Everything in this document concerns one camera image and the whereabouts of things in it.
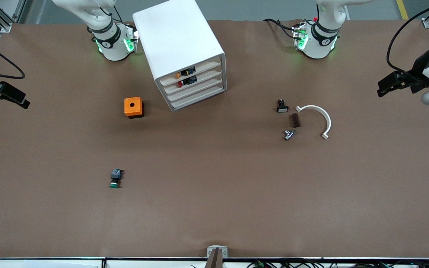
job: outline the black electronic component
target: black electronic component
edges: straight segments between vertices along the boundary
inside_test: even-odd
[[[283,99],[277,100],[277,109],[276,112],[287,112],[289,110],[289,106],[284,104]]]
[[[196,75],[194,76],[190,76],[189,78],[186,78],[182,81],[178,81],[178,85],[180,87],[184,86],[184,85],[190,85],[196,82]]]
[[[194,72],[196,72],[196,68],[194,66],[191,68],[187,68],[186,70],[178,72],[177,78],[181,78],[182,76],[189,76]]]
[[[292,114],[291,118],[292,118],[293,127],[300,127],[301,126],[301,123],[299,121],[299,114]]]
[[[110,175],[110,178],[112,179],[110,182],[111,188],[120,188],[120,180],[122,179],[123,173],[124,171],[121,169],[112,170],[112,174]]]

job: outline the table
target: table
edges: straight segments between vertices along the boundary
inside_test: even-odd
[[[376,95],[403,21],[348,21],[312,60],[267,22],[209,22],[228,91],[171,112],[143,51],[97,52],[84,25],[19,25],[0,51],[28,110],[0,102],[0,256],[429,257],[429,106],[410,90]],[[429,48],[420,22],[396,41],[410,68]],[[17,74],[0,59],[0,72]],[[129,120],[124,98],[146,116]],[[276,101],[319,105],[288,114]],[[113,168],[125,170],[109,188]]]

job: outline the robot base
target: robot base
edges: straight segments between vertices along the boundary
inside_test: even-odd
[[[333,41],[328,40],[327,45],[320,45],[311,34],[311,26],[308,23],[302,24],[299,28],[292,30],[293,36],[300,37],[300,40],[294,39],[294,47],[312,59],[325,58],[329,52],[334,49],[337,37]]]
[[[129,54],[136,52],[138,45],[138,32],[134,32],[131,26],[127,26],[121,23],[115,23],[116,27],[120,29],[120,36],[114,42],[111,48],[106,48],[110,44],[99,44],[99,51],[106,59],[110,61],[121,61],[125,59]]]

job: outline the metal connector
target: metal connector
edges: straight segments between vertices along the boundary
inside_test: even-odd
[[[422,17],[423,27],[429,29],[429,21],[427,21],[424,17]]]
[[[292,136],[294,136],[296,134],[295,130],[285,130],[284,132],[284,140],[288,141],[292,138]]]

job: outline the white curved plastic part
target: white curved plastic part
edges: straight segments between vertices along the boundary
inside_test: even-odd
[[[298,112],[300,112],[300,111],[302,111],[304,109],[316,110],[317,112],[320,112],[325,117],[325,120],[327,121],[327,129],[324,131],[324,133],[322,133],[322,137],[324,139],[328,139],[329,136],[327,135],[327,132],[329,132],[330,127],[332,126],[332,120],[330,120],[329,114],[324,109],[322,109],[321,107],[318,107],[318,106],[315,106],[315,105],[306,105],[306,106],[304,106],[302,108],[299,107],[299,106],[296,107],[296,110]]]

